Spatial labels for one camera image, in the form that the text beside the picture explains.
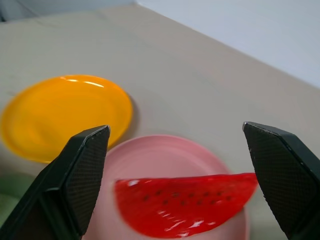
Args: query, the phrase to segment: beige table surface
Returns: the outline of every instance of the beige table surface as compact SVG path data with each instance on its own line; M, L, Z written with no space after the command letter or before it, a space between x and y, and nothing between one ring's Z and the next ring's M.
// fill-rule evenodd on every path
M173 134L202 144L235 173L251 172L243 121L297 134L320 156L320 91L168 18L122 6L0 25L0 111L52 76L107 78L132 97L126 138ZM2 171L44 165L0 145ZM259 190L248 204L252 240L285 240Z

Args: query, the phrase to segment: toy watermelon slice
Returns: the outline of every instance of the toy watermelon slice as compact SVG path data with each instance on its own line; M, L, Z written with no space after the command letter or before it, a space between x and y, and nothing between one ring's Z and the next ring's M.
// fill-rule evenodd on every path
M124 221L154 238L183 238L212 230L242 210L258 181L254 173L118 180Z

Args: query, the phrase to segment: watermelon slice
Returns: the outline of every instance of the watermelon slice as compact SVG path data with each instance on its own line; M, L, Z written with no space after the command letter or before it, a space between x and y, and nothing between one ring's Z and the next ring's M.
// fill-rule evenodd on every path
M124 221L154 238L183 238L212 230L240 212L253 195L254 173L118 180Z

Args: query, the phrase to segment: white wall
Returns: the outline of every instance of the white wall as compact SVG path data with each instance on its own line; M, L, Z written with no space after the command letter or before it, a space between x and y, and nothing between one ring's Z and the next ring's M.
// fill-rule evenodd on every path
M0 0L7 21L66 12L94 10L134 3L135 0Z
M138 0L138 3L320 87L319 0Z

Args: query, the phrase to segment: yellow plate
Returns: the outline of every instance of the yellow plate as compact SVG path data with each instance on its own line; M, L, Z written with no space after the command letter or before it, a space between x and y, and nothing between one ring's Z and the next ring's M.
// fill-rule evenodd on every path
M16 154L50 163L69 138L109 125L109 147L130 125L133 107L115 83L90 75L54 77L22 91L5 108L1 135Z

